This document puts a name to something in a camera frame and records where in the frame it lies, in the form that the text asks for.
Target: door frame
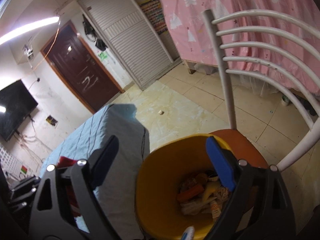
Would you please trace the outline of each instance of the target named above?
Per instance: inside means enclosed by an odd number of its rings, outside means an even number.
[[[81,34],[77,31],[76,27],[72,23],[71,20],[69,20],[65,25],[63,25],[60,30],[63,30],[67,26],[70,26],[73,32],[76,34],[77,38],[81,41],[81,43],[84,45],[84,47],[87,49],[91,57],[98,63],[99,67],[105,72],[105,74],[110,78],[112,83],[116,85],[116,87],[120,90],[121,93],[124,93],[124,90],[121,88],[121,86],[118,84],[118,82],[114,79],[114,77],[110,74],[110,72],[105,68],[105,66],[102,64],[102,62],[98,59],[98,57],[94,54],[92,49],[89,47],[89,45],[85,42]],[[49,66],[52,68],[52,70],[55,72],[55,74],[60,78],[60,80],[66,85],[66,87],[76,96],[76,98],[79,99],[79,101],[92,113],[94,114],[94,109],[90,106],[89,103],[85,101],[85,99],[72,87],[72,85],[68,82],[68,80],[64,77],[64,75],[60,72],[60,70],[55,66],[55,64],[49,59],[49,57],[45,57],[46,53],[44,52],[45,48],[54,40],[55,35],[53,35],[46,44],[42,47],[40,50],[42,56],[45,58]]]

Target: ceiling light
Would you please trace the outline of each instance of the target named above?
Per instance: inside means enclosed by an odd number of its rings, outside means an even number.
[[[40,21],[36,21],[36,22],[33,22],[33,23],[29,23],[29,24],[26,24],[22,27],[19,27],[7,34],[5,34],[4,36],[2,36],[0,38],[0,45],[5,43],[6,41],[9,41],[23,33],[26,33],[26,32],[29,32],[29,31],[32,31],[34,29],[37,29],[37,28],[40,28],[40,27],[43,27],[43,26],[46,26],[46,25],[49,25],[49,24],[52,24],[52,23],[56,23],[59,21],[59,17],[56,16],[56,17],[51,17],[51,18],[47,18],[47,19],[43,19],[43,20],[40,20]]]

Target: chair backrest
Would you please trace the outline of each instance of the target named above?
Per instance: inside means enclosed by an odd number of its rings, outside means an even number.
[[[278,164],[277,167],[280,171],[285,170],[290,165],[295,163],[299,158],[301,158],[308,150],[310,150],[314,144],[320,139],[320,120],[319,118],[316,122],[313,122],[308,112],[305,110],[303,105],[300,101],[295,97],[293,93],[291,93],[286,87],[279,84],[275,80],[271,79],[268,76],[265,76],[258,72],[253,71],[243,71],[243,70],[232,70],[228,68],[229,61],[241,61],[241,62],[251,62],[256,64],[261,64],[267,66],[269,68],[273,68],[276,71],[279,71],[281,74],[286,76],[290,81],[292,81],[303,93],[306,99],[310,102],[313,106],[314,110],[320,116],[320,104],[314,98],[314,96],[307,90],[307,88],[296,78],[294,77],[289,71],[284,69],[283,67],[274,64],[270,61],[255,58],[255,57],[226,57],[225,49],[235,48],[235,47],[255,47],[255,48],[262,48],[268,49],[270,51],[274,51],[276,53],[281,54],[282,56],[286,57],[287,59],[291,60],[295,63],[298,67],[300,67],[313,81],[314,83],[320,88],[320,78],[299,58],[291,54],[290,52],[281,49],[277,46],[264,43],[264,42],[257,42],[257,41],[244,41],[244,42],[233,42],[228,44],[223,44],[221,36],[234,34],[234,33],[242,33],[242,32],[258,32],[258,33],[269,33],[274,34],[277,36],[281,36],[286,38],[290,41],[295,42],[299,46],[303,47],[306,51],[308,51],[311,55],[313,55],[317,60],[320,61],[320,53],[308,42],[305,40],[297,37],[296,35],[271,27],[265,26],[244,26],[244,27],[236,27],[228,30],[219,31],[218,24],[223,23],[229,20],[237,19],[240,17],[247,17],[247,16],[267,16],[267,17],[274,17],[277,19],[281,19],[284,21],[288,21],[291,24],[295,24],[298,27],[302,28],[303,30],[311,33],[316,38],[320,39],[320,31],[313,28],[311,25],[306,24],[305,22],[296,19],[288,14],[279,13],[276,11],[271,10],[245,10],[236,13],[229,14],[228,16],[224,16],[219,19],[215,19],[214,15],[211,10],[206,10],[202,12],[204,17],[204,23],[207,28],[208,35],[213,45],[213,49],[215,52],[215,56],[217,59],[217,64],[219,68],[219,74],[221,78],[223,93],[225,97],[227,112],[228,112],[228,119],[231,129],[236,129],[236,114],[235,114],[235,106],[233,100],[233,93],[232,93],[232,86],[229,74],[238,74],[238,75],[245,75],[249,77],[254,77],[260,80],[263,80],[266,83],[269,83],[279,89],[284,95],[286,95],[290,101],[295,105],[298,109],[300,114],[303,116],[304,120],[306,121],[309,132],[304,136],[304,138],[297,144],[297,146],[285,157],[283,158]]]

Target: yellow trash bin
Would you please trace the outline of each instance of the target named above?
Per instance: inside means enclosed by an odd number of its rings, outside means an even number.
[[[180,240],[189,226],[194,240],[202,240],[213,226],[211,214],[184,216],[177,202],[180,183],[194,171],[212,169],[205,150],[211,134],[196,134],[172,141],[153,151],[143,162],[137,179],[136,213],[142,228],[158,240]],[[231,150],[221,138],[220,146]]]

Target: trash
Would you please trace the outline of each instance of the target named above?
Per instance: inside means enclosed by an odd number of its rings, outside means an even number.
[[[208,198],[205,202],[202,202],[202,199],[199,198],[197,200],[192,200],[186,203],[181,203],[181,213],[183,215],[196,215],[198,214],[202,209],[210,208],[209,203],[213,200],[215,200],[216,197]]]
[[[205,190],[202,196],[202,202],[206,201],[211,194],[214,194],[215,192],[217,192],[220,189],[220,187],[221,187],[221,184],[219,181],[208,182],[205,185]]]
[[[204,192],[204,188],[202,187],[202,185],[196,184],[192,188],[190,188],[184,192],[179,193],[177,195],[177,200],[179,203],[183,203],[183,202],[186,202],[186,201],[190,200],[191,198],[193,198],[203,192]]]
[[[218,203],[215,200],[210,202],[210,209],[212,213],[212,218],[218,218],[221,215],[221,209],[218,206]]]
[[[183,215],[210,213],[216,220],[221,215],[222,204],[228,200],[229,191],[221,186],[215,170],[192,173],[180,184],[177,200]]]
[[[205,173],[199,173],[196,177],[195,177],[196,181],[198,183],[200,183],[201,185],[205,185],[207,184],[208,181],[208,175]]]
[[[192,188],[193,186],[195,186],[198,182],[196,181],[195,178],[189,178],[187,180],[185,180],[184,182],[182,182],[180,184],[180,193]]]

